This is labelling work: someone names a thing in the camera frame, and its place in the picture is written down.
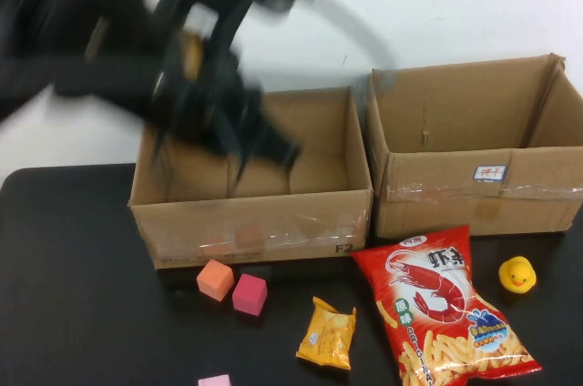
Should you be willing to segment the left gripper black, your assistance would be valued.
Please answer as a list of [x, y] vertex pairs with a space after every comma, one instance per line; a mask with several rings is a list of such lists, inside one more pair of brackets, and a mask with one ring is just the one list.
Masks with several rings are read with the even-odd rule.
[[[202, 145], [223, 154], [230, 168], [227, 194], [233, 196], [251, 155], [281, 168], [292, 168], [301, 154], [300, 144], [284, 135], [262, 114], [261, 90], [247, 87], [239, 71], [239, 58], [231, 44], [253, 4], [265, 0], [160, 0], [154, 19], [169, 37], [163, 74], [153, 100], [160, 120], [156, 148], [168, 137]], [[190, 44], [180, 42], [178, 31], [194, 5], [202, 5], [217, 20], [205, 35]]]

